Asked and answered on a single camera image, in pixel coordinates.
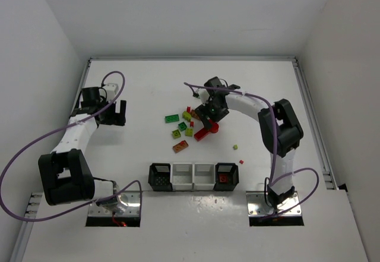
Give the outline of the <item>long red lego brick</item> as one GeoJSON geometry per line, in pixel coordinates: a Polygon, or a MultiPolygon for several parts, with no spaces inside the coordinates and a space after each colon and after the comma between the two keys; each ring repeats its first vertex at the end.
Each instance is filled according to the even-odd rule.
{"type": "Polygon", "coordinates": [[[205,129],[205,128],[202,128],[200,129],[199,131],[197,131],[195,134],[194,134],[194,139],[196,139],[197,141],[200,141],[202,140],[205,136],[207,136],[209,134],[209,130],[205,129]]]}

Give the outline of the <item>red square lego brick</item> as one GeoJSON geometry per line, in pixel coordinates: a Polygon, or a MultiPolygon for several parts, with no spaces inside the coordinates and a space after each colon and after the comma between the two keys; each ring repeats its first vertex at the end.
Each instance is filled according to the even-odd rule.
{"type": "Polygon", "coordinates": [[[229,182],[229,176],[227,174],[220,174],[219,177],[219,183],[221,184],[227,184],[229,182]]]}

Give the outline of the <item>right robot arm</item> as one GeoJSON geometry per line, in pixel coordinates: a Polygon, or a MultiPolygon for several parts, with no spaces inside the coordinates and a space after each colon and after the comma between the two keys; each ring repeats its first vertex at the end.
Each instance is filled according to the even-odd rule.
{"type": "Polygon", "coordinates": [[[201,104],[195,113],[209,131],[230,110],[238,111],[259,123],[261,138],[270,152],[271,167],[266,186],[267,203],[275,208],[294,194],[291,178],[295,150],[303,138],[303,129],[287,99],[270,103],[262,97],[240,91],[235,84],[226,86],[218,77],[209,79],[193,95],[201,104]]]}

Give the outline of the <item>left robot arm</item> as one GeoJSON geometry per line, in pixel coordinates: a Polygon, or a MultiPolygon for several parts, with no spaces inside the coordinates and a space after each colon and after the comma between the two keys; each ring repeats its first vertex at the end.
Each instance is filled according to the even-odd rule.
{"type": "Polygon", "coordinates": [[[120,111],[112,102],[119,92],[117,84],[83,88],[82,101],[70,114],[69,124],[59,144],[40,156],[38,166],[46,201],[55,206],[94,198],[96,184],[84,157],[85,150],[99,125],[124,126],[126,101],[120,101],[120,111]]]}

